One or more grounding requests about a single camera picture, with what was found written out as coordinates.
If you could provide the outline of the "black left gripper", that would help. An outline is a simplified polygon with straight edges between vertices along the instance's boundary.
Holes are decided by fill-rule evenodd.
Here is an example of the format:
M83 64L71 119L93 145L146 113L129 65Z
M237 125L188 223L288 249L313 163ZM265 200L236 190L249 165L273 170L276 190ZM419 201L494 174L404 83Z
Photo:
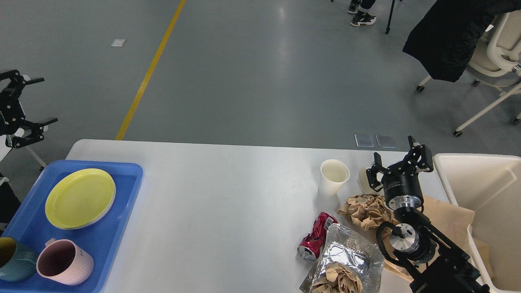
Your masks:
M44 122L25 120L19 98L25 86L43 82L45 78L26 80L17 69L12 69L2 72L0 80L9 80L8 85L2 89L0 94L0 135L6 135L6 146L19 149L43 141L48 125L58 122L58 118L49 118ZM18 130L22 130L23 134L28 131L28 135L16 135Z

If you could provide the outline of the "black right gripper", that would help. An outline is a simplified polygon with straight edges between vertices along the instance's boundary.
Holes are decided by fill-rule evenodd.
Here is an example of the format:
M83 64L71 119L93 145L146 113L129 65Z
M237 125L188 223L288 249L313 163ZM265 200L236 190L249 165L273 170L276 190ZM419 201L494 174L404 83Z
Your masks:
M393 211L401 207L420 208L424 204L424 197L418 174L434 171L431 150L412 136L407 138L410 149L402 162L389 166L388 171L385 171L380 154L374 153L374 161L366 169L370 188L375 192L384 189L386 205ZM383 183L378 180L378 174L383 175Z

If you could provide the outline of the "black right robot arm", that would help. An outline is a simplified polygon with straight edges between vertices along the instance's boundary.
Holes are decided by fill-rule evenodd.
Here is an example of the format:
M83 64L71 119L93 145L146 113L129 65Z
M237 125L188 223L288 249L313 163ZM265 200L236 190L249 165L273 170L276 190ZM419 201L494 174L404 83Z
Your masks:
M470 256L424 215L419 174L433 171L432 152L412 136L408 140L410 149L402 161L384 167L374 153L374 163L366 170L370 188L383 191L386 206L398 220L377 228L380 252L411 275L413 293L489 293L489 285L477 281L480 272Z

